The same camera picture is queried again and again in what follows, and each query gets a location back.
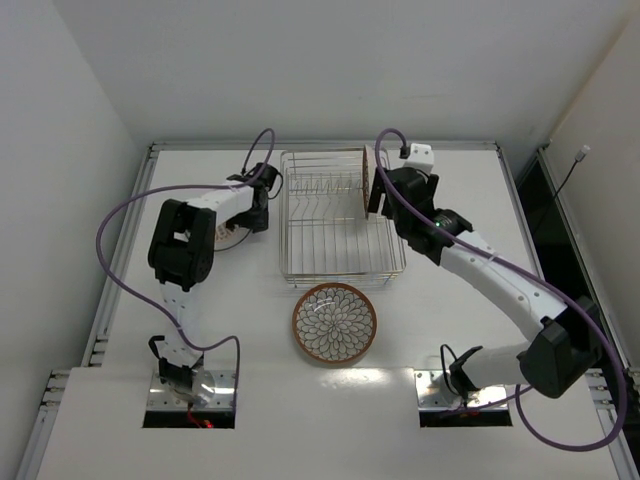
black cable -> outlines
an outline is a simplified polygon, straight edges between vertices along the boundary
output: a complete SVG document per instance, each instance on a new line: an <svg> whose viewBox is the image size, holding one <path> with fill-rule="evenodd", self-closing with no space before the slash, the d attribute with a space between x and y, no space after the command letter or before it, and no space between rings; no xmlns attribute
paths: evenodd
<svg viewBox="0 0 640 480"><path fill-rule="evenodd" d="M249 235L251 235L251 230L247 230L247 233L245 234L245 236L242 237L242 239L238 243L234 243L233 245L227 248L221 248L220 250L216 250L215 252L218 253L218 252L226 252L227 250L231 250L232 248L237 247L242 242L244 242L249 237Z"/></svg>
<svg viewBox="0 0 640 480"><path fill-rule="evenodd" d="M453 349L449 345L447 345L446 343L443 343L442 345L440 345L440 365L442 365L442 375L444 376L444 384L447 386L447 388L449 389L449 391L451 393L453 393L454 395L457 395L457 396L461 396L458 392L456 392L451 387L451 384L449 383L449 375L447 374L447 366L445 365L445 362L444 362L444 349L445 348L449 351L449 353L451 354L451 356L453 357L454 360L458 359L458 356L455 354L455 352L453 351Z"/></svg>
<svg viewBox="0 0 640 480"><path fill-rule="evenodd" d="M269 197L269 200L273 200L278 195L280 195L280 190L282 190L282 186L284 185L284 177L282 176L282 174L280 172L278 172L278 176L280 177L280 188L278 188L278 191L276 192L276 194L273 197Z"/></svg>
<svg viewBox="0 0 640 480"><path fill-rule="evenodd" d="M567 176L564 177L564 180L562 181L562 183L560 184L560 186L558 187L556 192L553 194L553 197L551 197L551 200L547 204L547 208L545 209L544 213L542 214L542 217L540 217L540 220L538 220L538 223L536 224L535 228L533 230L531 230L531 237L532 238L536 236L536 233L538 233L538 230L542 226L542 223L544 222L544 219L546 218L547 213L549 213L549 210L551 210L551 207L553 207L553 204L554 204L556 198L558 198L558 194L560 193L562 188L565 186L565 184L569 181L569 177L571 177L571 174L573 173L573 170L575 170L575 168L578 166L579 163L580 163L580 160L576 159L576 160L573 161L573 165L571 165L571 168L569 169L569 173L567 173Z"/></svg>

red wire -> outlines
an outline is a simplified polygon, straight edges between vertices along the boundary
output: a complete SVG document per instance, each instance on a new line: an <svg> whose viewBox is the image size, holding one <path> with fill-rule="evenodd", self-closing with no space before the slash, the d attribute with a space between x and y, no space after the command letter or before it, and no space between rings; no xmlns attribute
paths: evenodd
<svg viewBox="0 0 640 480"><path fill-rule="evenodd" d="M196 425L198 428L202 428L202 425L200 425L200 421L196 420L193 417L193 414L191 413L191 405L189 405L187 407L187 420L189 420L191 423L193 423L194 425Z"/></svg>

decorative plate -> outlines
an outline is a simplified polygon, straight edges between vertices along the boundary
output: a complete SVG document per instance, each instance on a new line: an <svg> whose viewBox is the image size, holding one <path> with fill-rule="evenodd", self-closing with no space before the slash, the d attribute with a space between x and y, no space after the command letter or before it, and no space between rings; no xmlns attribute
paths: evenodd
<svg viewBox="0 0 640 480"><path fill-rule="evenodd" d="M362 292L344 283L324 283L298 301L292 326L309 356L336 364L364 355L376 336L377 320Z"/></svg>

metal frame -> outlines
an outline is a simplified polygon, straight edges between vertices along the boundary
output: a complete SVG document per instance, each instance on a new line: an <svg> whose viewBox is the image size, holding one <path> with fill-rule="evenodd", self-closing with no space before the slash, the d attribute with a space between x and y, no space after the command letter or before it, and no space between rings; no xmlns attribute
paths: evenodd
<svg viewBox="0 0 640 480"><path fill-rule="evenodd" d="M634 379L637 390L640 387L640 371L632 369L629 371L629 374ZM585 377L589 385L589 390L591 391L591 398L593 398L600 425L602 425L602 432L607 434L611 431L613 424L618 418L613 399L611 398L611 392L609 392L607 382L602 370L599 368L589 370ZM640 480L638 469L633 461L633 456L631 455L631 450L629 450L629 444L624 434L618 435L618 438L609 444L609 452L611 453L611 458L613 459L613 464L616 467L616 472L620 480Z"/></svg>
<svg viewBox="0 0 640 480"><path fill-rule="evenodd" d="M70 373L69 370L54 370L49 375L38 416L22 456L16 480L35 480L38 476Z"/></svg>
<svg viewBox="0 0 640 480"><path fill-rule="evenodd" d="M304 147L305 149L313 149L313 148L340 148L340 147L349 147L360 144L366 144L370 142L371 139L361 140L361 141L288 141L286 143L278 143L278 150L290 150L297 149L300 147ZM520 226L520 230L525 240L525 244L527 246L529 258L531 262L535 266L536 273L542 275L542 270L540 268L540 263L538 261L535 247L533 244L533 239L529 233L529 229L526 225L526 220L524 217L524 211L522 209L522 205L520 203L519 196L517 194L516 186L514 183L513 176L511 174L510 168L506 162L505 156L501 148L492 141L422 141L421 143L429 143L434 150L495 150L498 153L498 157L500 159L500 164L503 172L503 176L505 182L507 183L507 187L509 189L509 195L511 197L511 201L516 208L518 224ZM136 178L136 182L134 184L134 188L132 191L132 195L140 193L146 189L148 189L149 184L153 178L153 172L156 166L156 162L160 152L162 151L175 151L175 150L235 150L235 149L246 149L249 145L249 142L211 142L211 141L203 141L203 142L181 142L181 141L171 141L171 142L156 142L153 143L145 152L143 156L140 169L138 171L138 176ZM383 147L386 148L394 148L396 143L394 142L383 142ZM260 145L257 147L258 150L264 150L265 146ZM546 158L543 151L539 152L543 158ZM546 169L546 165L544 162L541 162L543 167L543 172L547 179L551 181L553 185L553 181ZM571 222L566 219L564 215L564 199L562 198L562 194L558 196L558 201L560 202L563 208L560 209L561 215L563 217L563 221L566 222L570 231L573 231L571 228ZM138 231L138 225L140 222L140 216L142 213L142 209L144 207L144 200L141 202L136 202L133 205L130 205L127 208L125 219L123 225L120 230L120 236L118 237L118 242L116 245L116 250L113 255L113 259L111 262L112 268L114 269L117 275L122 275L127 268L129 258L131 255L131 249L133 246L133 241ZM589 281L590 275L589 270L584 266L582 258L579 258L581 268L583 268L584 273L587 276ZM82 359L81 366L82 367L99 367L102 365L102 358L104 356L104 352L106 351L108 335L111 327L111 322L113 320L113 314L115 311L115 307L117 306L120 289L117 288L112 281L108 280L105 283L105 286L102 291L102 295L100 297L100 302L98 305L98 309L96 311L96 315L94 318L93 326L91 329L91 333L89 336L89 340L87 343L87 347ZM620 342L617 340L617 336L613 333L614 345L618 349L620 353L622 353ZM625 362L625 367L628 367L628 362L624 355L621 355L623 362ZM636 389L640 391L640 371L637 371L636 377L638 378L638 383L636 384ZM50 377L49 382L52 380L62 380L64 377L64 385L66 385L66 379L68 378L69 371L54 371L52 372L52 377ZM62 398L62 393L64 386L57 386L53 388L61 388L57 393L59 395L56 396L57 400L50 399L43 405L41 405L40 410L38 412L38 416L35 421L35 425L33 427L33 431L31 433L31 437L29 439L29 443L25 450L24 456L22 458L22 462L20 464L20 469L18 471L17 478L20 480L32 480L35 479L38 470L40 469L40 465L42 462L42 458L44 457L44 452L47 447L47 443L49 441L49 437L53 430L53 425L56 419L59 402ZM613 408L606 409L598 409L598 416L600 418L600 422L603 426L603 430L608 432L610 430L611 425L615 422L615 410ZM632 458L629 452L628 445L626 444L626 440L624 438L619 437L618 440L612 443L609 446L609 450L611 452L615 467L620 475L620 478L623 480L631 479L631 480L640 480L637 477L637 471L635 470L635 465L631 460ZM623 476L625 472L629 472L628 476Z"/></svg>

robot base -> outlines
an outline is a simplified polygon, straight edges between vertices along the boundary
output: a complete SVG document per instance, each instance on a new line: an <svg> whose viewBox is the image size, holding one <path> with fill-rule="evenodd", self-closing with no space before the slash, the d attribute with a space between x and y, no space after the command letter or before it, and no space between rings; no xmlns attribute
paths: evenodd
<svg viewBox="0 0 640 480"><path fill-rule="evenodd" d="M207 420L214 429L234 428L234 371L215 370L205 373L208 381L200 385L200 390L208 394L194 399L160 382L158 372L154 372L149 386L143 428L201 428L187 415L190 402L193 403L191 415L197 421Z"/></svg>
<svg viewBox="0 0 640 480"><path fill-rule="evenodd" d="M462 409L461 398L449 392L441 381L442 370L415 370L416 393L421 427L507 427L512 426L506 403L476 412L450 414ZM483 388L473 393L468 407L481 407L507 396L502 385Z"/></svg>

